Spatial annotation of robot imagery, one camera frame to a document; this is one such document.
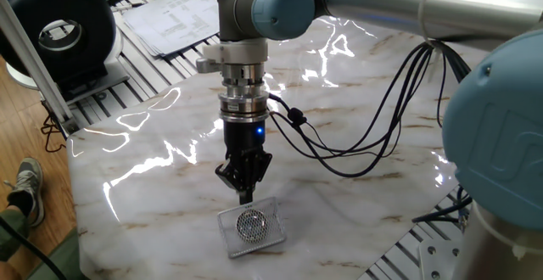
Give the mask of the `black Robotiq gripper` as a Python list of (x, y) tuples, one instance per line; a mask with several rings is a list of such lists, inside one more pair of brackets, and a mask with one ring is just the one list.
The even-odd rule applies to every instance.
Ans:
[(230, 188), (236, 191), (239, 203), (246, 204), (253, 201), (253, 192), (257, 182), (261, 182), (267, 168), (272, 161), (272, 155), (265, 151), (251, 153), (247, 158), (247, 191), (242, 180), (238, 178), (231, 158), (232, 154), (251, 149), (262, 150), (266, 140), (266, 123), (262, 121), (241, 123), (226, 122), (224, 125), (224, 143), (228, 157), (215, 169), (215, 174)]

